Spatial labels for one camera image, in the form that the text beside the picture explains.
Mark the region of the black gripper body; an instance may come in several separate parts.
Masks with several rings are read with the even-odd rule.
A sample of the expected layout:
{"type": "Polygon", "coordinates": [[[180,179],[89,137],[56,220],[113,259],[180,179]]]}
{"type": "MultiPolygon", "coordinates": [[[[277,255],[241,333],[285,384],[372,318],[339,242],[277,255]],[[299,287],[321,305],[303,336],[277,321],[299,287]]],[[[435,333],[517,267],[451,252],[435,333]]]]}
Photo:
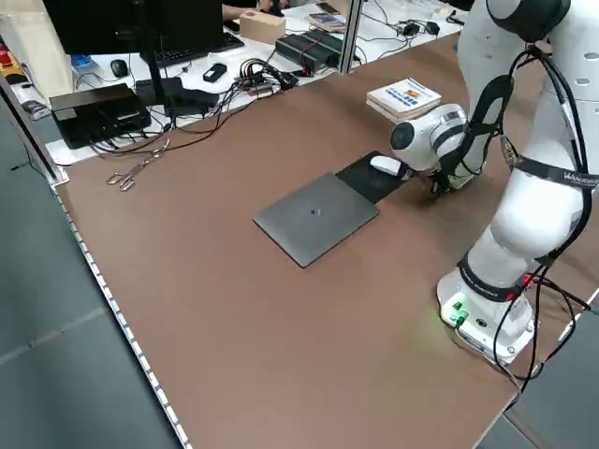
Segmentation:
{"type": "Polygon", "coordinates": [[[430,176],[430,193],[432,195],[447,195],[453,190],[451,176],[442,170],[434,170],[430,176]]]}

